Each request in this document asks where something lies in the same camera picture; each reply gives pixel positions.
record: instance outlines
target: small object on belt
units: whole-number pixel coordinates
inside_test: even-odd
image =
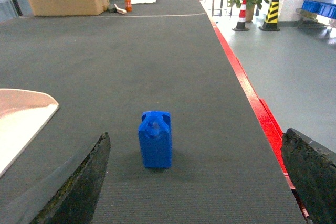
[[[116,4],[114,4],[114,6],[117,9],[117,13],[126,14],[126,10],[119,8]]]
[[[128,12],[128,13],[130,13],[132,11],[131,0],[125,0],[125,9],[126,9],[126,12]]]
[[[143,166],[170,168],[172,166],[171,115],[164,111],[142,113],[138,128]]]
[[[116,9],[116,7],[115,7],[114,5],[109,5],[109,6],[107,7],[107,10],[108,10],[109,12],[111,12],[111,13],[116,13],[116,12],[117,12],[117,9]]]

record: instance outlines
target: metal shelf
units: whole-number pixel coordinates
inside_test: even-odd
[[[301,8],[297,8],[295,12],[302,17],[311,19],[312,21],[336,28],[336,19],[324,17],[317,13],[311,13],[307,10],[302,10]]]

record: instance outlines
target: blue plastic crate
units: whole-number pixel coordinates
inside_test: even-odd
[[[302,9],[307,10],[311,13],[318,13],[320,9],[320,2],[316,2],[312,0],[304,0]]]
[[[328,17],[328,18],[336,18],[336,5],[328,4],[328,3],[321,3],[319,14],[324,17]]]

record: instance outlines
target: gray floor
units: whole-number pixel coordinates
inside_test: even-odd
[[[283,131],[292,127],[336,151],[336,30],[258,29],[263,19],[237,33],[236,18],[215,17],[260,98]]]

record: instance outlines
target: blue plastic bottle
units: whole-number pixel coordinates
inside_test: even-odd
[[[172,128],[169,112],[142,113],[138,129],[143,166],[170,168],[172,166]]]

